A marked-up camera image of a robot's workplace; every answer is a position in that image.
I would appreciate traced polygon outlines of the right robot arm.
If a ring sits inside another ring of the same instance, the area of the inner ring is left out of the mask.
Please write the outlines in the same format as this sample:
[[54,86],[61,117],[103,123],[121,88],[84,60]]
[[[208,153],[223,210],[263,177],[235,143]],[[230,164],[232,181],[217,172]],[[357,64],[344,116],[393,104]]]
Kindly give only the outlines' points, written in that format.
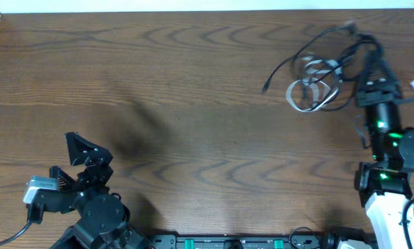
[[414,248],[414,128],[401,124],[399,105],[405,99],[379,49],[366,55],[355,100],[366,114],[367,147],[374,159],[360,163],[355,175],[361,205],[379,248]]

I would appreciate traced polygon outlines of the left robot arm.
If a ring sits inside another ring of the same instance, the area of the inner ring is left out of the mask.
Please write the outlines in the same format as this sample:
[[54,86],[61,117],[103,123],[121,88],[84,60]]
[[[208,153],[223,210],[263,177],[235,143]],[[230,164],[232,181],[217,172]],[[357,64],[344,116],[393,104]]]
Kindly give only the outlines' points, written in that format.
[[80,220],[66,229],[53,248],[149,248],[151,242],[129,224],[130,211],[106,185],[113,174],[110,151],[78,133],[65,134],[70,164],[85,170],[69,190]]

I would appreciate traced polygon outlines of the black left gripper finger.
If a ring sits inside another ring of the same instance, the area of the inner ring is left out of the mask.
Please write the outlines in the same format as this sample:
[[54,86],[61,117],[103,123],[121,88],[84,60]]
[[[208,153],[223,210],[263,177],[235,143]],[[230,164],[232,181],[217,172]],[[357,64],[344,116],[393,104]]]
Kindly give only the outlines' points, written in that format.
[[68,132],[65,139],[71,166],[108,165],[113,160],[108,149],[84,139],[78,133]]
[[49,169],[49,175],[51,178],[57,179],[59,191],[72,190],[76,183],[76,181],[59,166],[52,166]]

